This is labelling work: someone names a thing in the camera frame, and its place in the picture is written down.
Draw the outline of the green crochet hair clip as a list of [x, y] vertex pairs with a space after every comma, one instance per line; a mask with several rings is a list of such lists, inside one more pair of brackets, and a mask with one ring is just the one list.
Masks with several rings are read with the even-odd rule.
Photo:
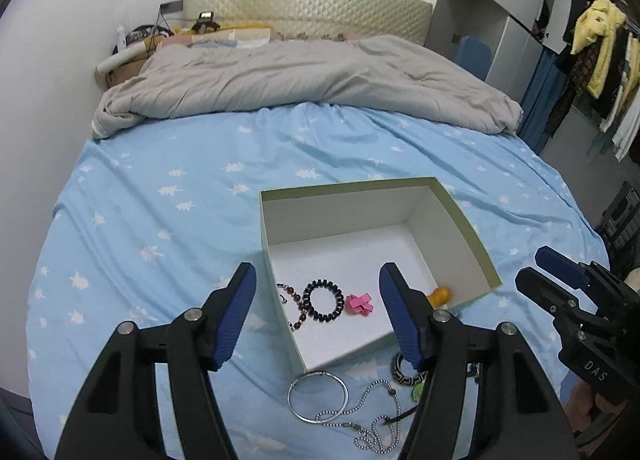
[[416, 384], [411, 391], [411, 398], [413, 400], [413, 402], [420, 402], [421, 396], [422, 396], [422, 392], [424, 390], [424, 385], [425, 382], [422, 381], [418, 384]]

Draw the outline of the black patterned bangle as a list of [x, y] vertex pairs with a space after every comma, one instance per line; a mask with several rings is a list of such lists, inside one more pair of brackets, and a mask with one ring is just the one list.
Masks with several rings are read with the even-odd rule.
[[390, 363], [390, 373], [396, 383], [402, 386], [417, 386], [425, 380], [425, 374], [417, 372], [415, 374], [408, 374], [402, 371], [402, 363], [405, 362], [404, 356], [401, 353], [396, 353]]

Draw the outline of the orange wooden gourd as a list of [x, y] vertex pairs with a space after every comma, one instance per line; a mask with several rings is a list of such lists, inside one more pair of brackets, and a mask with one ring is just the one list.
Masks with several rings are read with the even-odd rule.
[[427, 300], [433, 309], [439, 309], [439, 307], [445, 306], [450, 298], [451, 292], [447, 287], [437, 287], [432, 293], [427, 295]]

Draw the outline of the pink hair clip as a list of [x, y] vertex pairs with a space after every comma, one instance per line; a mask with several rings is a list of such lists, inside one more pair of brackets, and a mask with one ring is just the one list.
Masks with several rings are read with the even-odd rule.
[[369, 316], [374, 310], [371, 295], [347, 295], [345, 309], [352, 315]]

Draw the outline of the white hanging shirt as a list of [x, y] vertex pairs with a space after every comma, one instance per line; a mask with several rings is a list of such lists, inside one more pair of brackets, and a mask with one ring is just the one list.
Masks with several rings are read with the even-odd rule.
[[614, 106], [600, 123], [599, 130], [611, 141], [618, 162], [628, 155], [639, 132], [639, 39], [631, 35], [627, 43], [623, 77]]

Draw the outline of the blue curtain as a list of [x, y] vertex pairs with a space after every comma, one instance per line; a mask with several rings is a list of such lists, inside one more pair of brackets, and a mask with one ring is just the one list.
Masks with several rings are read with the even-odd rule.
[[523, 96], [523, 121], [518, 137], [537, 155], [546, 145], [549, 134], [544, 131], [551, 110], [565, 87], [566, 75], [556, 66], [558, 54], [542, 50], [538, 64]]

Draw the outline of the light blue bed sheet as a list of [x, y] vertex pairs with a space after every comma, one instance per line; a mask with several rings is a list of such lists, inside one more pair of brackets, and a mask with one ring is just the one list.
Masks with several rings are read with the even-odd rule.
[[317, 104], [147, 122], [86, 143], [53, 209], [26, 323], [29, 396], [53, 456], [70, 408], [115, 327], [169, 323], [241, 262], [265, 266], [267, 189], [434, 176], [480, 236], [501, 286], [460, 312], [512, 321], [553, 385], [566, 369], [550, 317], [516, 273], [550, 246], [605, 262], [562, 175], [520, 139], [401, 114]]

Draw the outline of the green cardboard box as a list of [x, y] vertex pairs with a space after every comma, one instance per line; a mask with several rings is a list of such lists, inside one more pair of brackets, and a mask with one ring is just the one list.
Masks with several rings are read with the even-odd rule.
[[452, 309], [500, 286], [494, 263], [451, 193], [434, 177], [262, 191], [262, 250], [274, 298], [282, 298], [282, 285], [303, 292], [311, 281], [325, 279], [344, 295], [369, 293], [374, 307], [367, 317], [345, 312], [329, 323], [306, 319], [294, 329], [296, 304], [280, 305], [294, 373], [392, 343], [378, 291], [387, 262], [426, 295], [447, 287]]

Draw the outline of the blue chair back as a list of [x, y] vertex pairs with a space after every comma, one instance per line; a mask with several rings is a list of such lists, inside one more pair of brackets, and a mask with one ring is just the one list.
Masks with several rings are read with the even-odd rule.
[[471, 36], [460, 40], [456, 64], [482, 81], [486, 80], [492, 61], [490, 47]]

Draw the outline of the grey duvet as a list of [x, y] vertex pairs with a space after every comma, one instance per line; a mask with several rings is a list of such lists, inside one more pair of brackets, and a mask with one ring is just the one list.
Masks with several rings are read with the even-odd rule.
[[251, 49], [167, 46], [138, 76], [103, 94], [91, 134], [108, 139], [148, 119], [306, 102], [386, 110], [486, 134], [513, 133], [523, 116], [520, 104], [442, 55], [386, 35]]

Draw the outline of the grey wardrobe cabinet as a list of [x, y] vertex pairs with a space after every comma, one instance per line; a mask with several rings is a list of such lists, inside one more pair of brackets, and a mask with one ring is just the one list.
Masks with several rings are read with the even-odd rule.
[[542, 45], [533, 27], [541, 0], [436, 0], [426, 46], [455, 60], [465, 37], [486, 44], [491, 59], [485, 81], [521, 102]]

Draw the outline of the cardboard box bedside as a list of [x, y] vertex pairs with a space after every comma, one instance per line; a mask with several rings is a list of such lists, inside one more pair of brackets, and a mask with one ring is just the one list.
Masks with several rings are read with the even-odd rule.
[[107, 72], [105, 75], [106, 86], [111, 89], [112, 87], [118, 86], [120, 83], [137, 77], [145, 63], [146, 58], [142, 58], [142, 60], [130, 61], [116, 67], [110, 72]]

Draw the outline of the white paper roll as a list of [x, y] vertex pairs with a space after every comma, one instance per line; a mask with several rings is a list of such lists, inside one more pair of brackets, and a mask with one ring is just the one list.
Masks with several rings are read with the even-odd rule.
[[148, 53], [151, 50], [151, 41], [144, 40], [131, 46], [127, 46], [125, 50], [112, 54], [106, 60], [96, 65], [96, 73], [104, 76], [120, 65], [126, 64], [134, 58]]

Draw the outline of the white plastic bottle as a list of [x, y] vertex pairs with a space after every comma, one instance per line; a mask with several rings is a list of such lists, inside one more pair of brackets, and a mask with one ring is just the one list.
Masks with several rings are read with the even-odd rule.
[[120, 53], [127, 49], [126, 30], [125, 27], [119, 25], [116, 29], [116, 52]]

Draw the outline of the cream quilted headboard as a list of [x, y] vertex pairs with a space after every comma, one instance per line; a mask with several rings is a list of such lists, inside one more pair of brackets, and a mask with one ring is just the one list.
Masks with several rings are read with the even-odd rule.
[[201, 12], [213, 12], [224, 27], [267, 25], [286, 38], [393, 35], [423, 44], [433, 5], [424, 0], [183, 0], [188, 20]]

